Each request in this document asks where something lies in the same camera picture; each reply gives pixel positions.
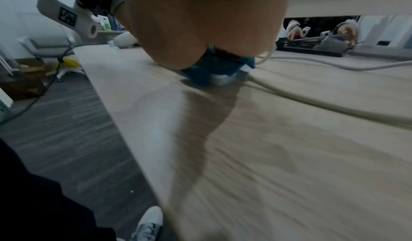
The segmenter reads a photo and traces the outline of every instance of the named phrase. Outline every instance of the desk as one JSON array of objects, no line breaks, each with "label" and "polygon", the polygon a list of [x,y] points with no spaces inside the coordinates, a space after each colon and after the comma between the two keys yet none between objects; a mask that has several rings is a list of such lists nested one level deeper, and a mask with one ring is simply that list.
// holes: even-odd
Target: desk
[{"label": "desk", "polygon": [[[200,90],[142,49],[74,51],[182,240],[411,239],[411,130],[252,83]],[[254,75],[412,115],[408,78],[280,61]]]}]

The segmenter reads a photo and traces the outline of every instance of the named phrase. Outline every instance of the white chair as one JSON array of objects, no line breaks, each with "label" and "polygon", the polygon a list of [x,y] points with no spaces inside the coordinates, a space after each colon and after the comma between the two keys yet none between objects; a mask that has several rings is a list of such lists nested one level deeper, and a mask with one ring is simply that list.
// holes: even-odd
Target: white chair
[{"label": "white chair", "polygon": [[[22,37],[18,39],[19,43],[33,56],[37,58],[57,58],[59,63],[61,63],[62,67],[57,74],[57,79],[61,82],[61,78],[67,72],[75,72],[82,75],[86,75],[86,73],[81,68],[73,68],[73,67],[66,67],[63,61],[63,54],[65,51],[70,47],[76,45],[76,40],[74,38],[68,37],[66,41],[59,40],[56,43],[52,41],[48,41],[46,43],[47,47],[39,46],[34,40],[28,37]],[[73,50],[69,50],[65,56],[73,55]]]}]

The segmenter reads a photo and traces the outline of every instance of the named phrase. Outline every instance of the white cable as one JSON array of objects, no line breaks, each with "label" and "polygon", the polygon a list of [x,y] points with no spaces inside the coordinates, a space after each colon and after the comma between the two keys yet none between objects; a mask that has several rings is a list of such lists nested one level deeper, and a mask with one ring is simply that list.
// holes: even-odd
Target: white cable
[{"label": "white cable", "polygon": [[[268,57],[267,56],[265,56],[265,57],[259,56],[258,58],[263,58],[265,60]],[[393,67],[398,67],[398,66],[412,65],[412,60],[403,61],[403,62],[396,62],[396,63],[382,65],[382,66],[352,67],[352,66],[339,65],[337,63],[327,62],[327,61],[318,60],[318,59],[309,58],[309,57],[269,57],[269,59],[271,59],[271,60],[289,59],[289,60],[304,60],[304,61],[318,62],[318,63],[321,63],[321,64],[325,64],[325,65],[329,65],[329,66],[335,66],[335,67],[340,68],[340,69],[351,70],[351,71],[370,71],[370,70],[379,70],[379,69],[387,69],[387,68],[393,68]],[[259,65],[261,63],[263,63],[262,60],[257,62],[256,65]]]},{"label": "white cable", "polygon": [[270,47],[270,49],[269,49],[269,53],[267,53],[267,55],[265,57],[260,57],[259,56],[259,58],[263,58],[263,59],[261,61],[256,62],[255,65],[260,65],[260,64],[263,64],[266,61],[268,61],[271,58],[271,56],[273,55],[273,53],[275,52],[275,50],[276,50],[276,43],[274,42],[272,44],[272,46]]},{"label": "white cable", "polygon": [[289,99],[293,99],[299,102],[303,102],[305,104],[309,104],[309,105],[314,105],[320,108],[324,108],[324,109],[328,109],[328,110],[332,110],[332,111],[337,111],[340,113],[344,113],[344,114],[349,114],[349,115],[354,115],[357,117],[363,117],[366,119],[370,119],[370,120],[376,120],[376,121],[382,121],[382,122],[386,122],[386,123],[391,123],[391,124],[412,124],[412,117],[403,117],[403,116],[396,116],[396,115],[390,115],[390,114],[381,114],[381,113],[376,113],[376,112],[370,112],[370,111],[363,111],[363,110],[359,110],[359,109],[355,109],[355,108],[351,108],[351,107],[345,107],[345,106],[341,106],[341,105],[337,105],[337,104],[333,104],[333,103],[329,103],[329,102],[325,102],[322,100],[318,100],[318,99],[314,99],[314,98],[310,98],[307,96],[301,96],[295,93],[291,93],[291,92],[287,92],[284,91],[280,88],[277,88],[271,84],[268,84],[258,78],[255,78],[254,76],[247,76],[245,77],[241,77],[241,75],[238,75],[238,78],[240,80],[249,80],[251,82],[254,82],[257,85],[260,85],[263,88],[266,88],[276,94],[279,94],[281,96],[287,97]]}]

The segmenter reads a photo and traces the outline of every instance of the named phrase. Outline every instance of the gray cable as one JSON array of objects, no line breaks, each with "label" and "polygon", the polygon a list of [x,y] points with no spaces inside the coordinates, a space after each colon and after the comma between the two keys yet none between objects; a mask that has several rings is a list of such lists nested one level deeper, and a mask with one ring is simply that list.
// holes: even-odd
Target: gray cable
[{"label": "gray cable", "polygon": [[320,108],[337,111],[340,113],[349,114],[349,115],[353,115],[357,117],[362,117],[362,118],[366,118],[369,120],[386,122],[390,124],[412,124],[411,117],[403,117],[403,116],[396,116],[396,115],[390,115],[390,114],[380,114],[380,113],[370,112],[370,111],[363,111],[363,110],[359,110],[359,109],[355,109],[351,107],[345,107],[345,106],[325,102],[322,100],[310,98],[307,96],[301,96],[295,93],[287,92],[271,84],[268,84],[258,78],[255,78],[254,76],[251,76],[249,75],[249,73],[242,71],[242,70],[239,71],[239,73],[237,74],[237,78],[242,81],[251,81],[257,85],[260,85],[263,88],[266,88],[286,98],[293,99],[293,100],[296,100],[298,102],[302,102],[305,104],[317,106]]},{"label": "gray cable", "polygon": [[351,66],[339,65],[337,63],[327,62],[327,61],[318,60],[318,59],[309,58],[309,57],[271,57],[270,59],[271,60],[289,59],[289,60],[304,60],[304,61],[318,62],[318,63],[321,63],[321,64],[325,64],[325,65],[329,65],[329,66],[335,66],[335,67],[340,68],[340,69],[351,70],[351,71],[371,71],[371,70],[379,70],[379,69],[387,69],[387,68],[393,68],[393,67],[399,67],[399,66],[412,65],[412,60],[411,61],[396,62],[396,63],[382,65],[382,66],[351,67]]}]

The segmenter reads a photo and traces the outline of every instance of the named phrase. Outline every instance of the black pants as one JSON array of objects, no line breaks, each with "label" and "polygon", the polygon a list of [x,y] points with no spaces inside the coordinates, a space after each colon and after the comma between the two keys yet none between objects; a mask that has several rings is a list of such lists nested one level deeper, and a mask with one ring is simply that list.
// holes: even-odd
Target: black pants
[{"label": "black pants", "polygon": [[113,229],[96,227],[93,212],[62,194],[58,182],[31,174],[0,139],[1,239],[115,241]]}]

